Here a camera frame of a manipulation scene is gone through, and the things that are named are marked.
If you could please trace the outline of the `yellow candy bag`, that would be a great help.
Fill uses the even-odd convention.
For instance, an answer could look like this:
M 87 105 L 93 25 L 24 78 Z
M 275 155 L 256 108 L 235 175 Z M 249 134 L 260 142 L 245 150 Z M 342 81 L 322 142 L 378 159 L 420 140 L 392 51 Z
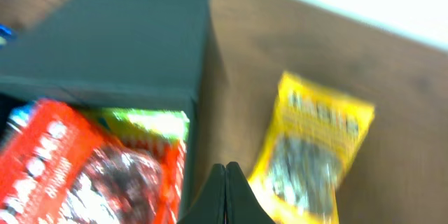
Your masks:
M 248 178 L 269 217 L 275 223 L 338 223 L 336 190 L 374 118 L 374 104 L 283 72 Z

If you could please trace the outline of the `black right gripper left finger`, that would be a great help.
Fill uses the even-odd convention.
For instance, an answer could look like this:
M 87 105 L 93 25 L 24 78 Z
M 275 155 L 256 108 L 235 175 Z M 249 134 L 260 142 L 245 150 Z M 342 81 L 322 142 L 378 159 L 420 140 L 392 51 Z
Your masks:
M 225 175 L 222 164 L 213 165 L 199 196 L 177 224 L 224 224 Z

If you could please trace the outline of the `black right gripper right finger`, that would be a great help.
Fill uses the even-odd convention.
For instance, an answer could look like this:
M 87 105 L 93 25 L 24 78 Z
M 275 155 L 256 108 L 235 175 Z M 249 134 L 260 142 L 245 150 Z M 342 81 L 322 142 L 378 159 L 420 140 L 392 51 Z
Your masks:
M 263 210 L 237 162 L 226 165 L 227 224 L 275 224 Z

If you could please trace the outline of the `red candy bag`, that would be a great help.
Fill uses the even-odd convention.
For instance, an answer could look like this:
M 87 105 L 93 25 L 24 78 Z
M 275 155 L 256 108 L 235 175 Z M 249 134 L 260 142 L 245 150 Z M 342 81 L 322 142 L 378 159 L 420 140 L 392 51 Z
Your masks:
M 187 142 L 124 142 L 81 111 L 41 99 L 1 140 L 1 222 L 175 223 Z

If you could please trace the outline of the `green Haribo gummy bag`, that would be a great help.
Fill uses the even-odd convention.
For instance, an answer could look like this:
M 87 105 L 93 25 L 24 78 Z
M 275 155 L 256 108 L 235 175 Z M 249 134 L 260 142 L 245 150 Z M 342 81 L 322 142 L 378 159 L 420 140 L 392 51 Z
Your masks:
M 170 144 L 188 141 L 190 120 L 183 111 L 137 108 L 90 108 L 81 113 L 124 142 L 161 138 Z

